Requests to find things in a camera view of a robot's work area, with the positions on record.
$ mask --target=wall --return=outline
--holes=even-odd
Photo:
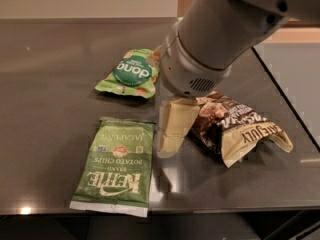
[[[176,17],[178,0],[0,0],[0,19]]]

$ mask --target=brown chip bag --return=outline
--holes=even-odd
[[[197,100],[200,112],[190,132],[214,153],[220,154],[228,168],[264,138],[286,152],[293,149],[287,134],[252,108],[218,92]]]

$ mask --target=gray tabletop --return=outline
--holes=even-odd
[[[157,121],[161,101],[161,92],[141,103],[99,95],[94,86],[127,50],[160,44],[172,23],[0,24],[0,214],[19,214],[23,207],[34,214],[78,213],[68,207],[99,118]],[[320,208],[317,148],[251,50],[217,91],[278,123],[293,152],[261,143],[227,169],[186,139],[170,159],[154,154],[150,211]]]

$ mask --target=green chip bag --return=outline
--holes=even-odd
[[[128,51],[110,75],[95,89],[117,95],[151,98],[155,94],[154,82],[159,74],[158,62],[149,49]]]
[[[155,124],[105,118],[70,208],[147,217]]]

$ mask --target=kettle potato chip bag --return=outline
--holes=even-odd
[[[197,100],[200,112],[190,132],[220,154],[227,167],[241,160],[264,138],[286,152],[293,149],[287,134],[252,108],[218,92]]]
[[[70,208],[147,217],[155,124],[105,118]]]
[[[124,96],[151,98],[159,74],[158,56],[149,49],[128,51],[118,66],[95,89]]]

